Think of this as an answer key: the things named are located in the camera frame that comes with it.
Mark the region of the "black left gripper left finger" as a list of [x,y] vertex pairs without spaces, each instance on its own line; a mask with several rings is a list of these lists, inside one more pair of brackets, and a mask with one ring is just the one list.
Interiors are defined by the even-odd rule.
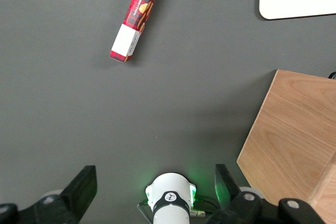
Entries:
[[97,190],[96,167],[86,165],[63,190],[49,192],[23,210],[1,204],[1,223],[79,223]]

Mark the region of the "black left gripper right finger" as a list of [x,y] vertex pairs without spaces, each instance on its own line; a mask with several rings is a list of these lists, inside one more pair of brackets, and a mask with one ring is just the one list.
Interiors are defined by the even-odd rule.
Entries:
[[251,191],[242,191],[224,164],[215,165],[219,209],[210,223],[324,223],[305,201],[283,198],[273,205]]

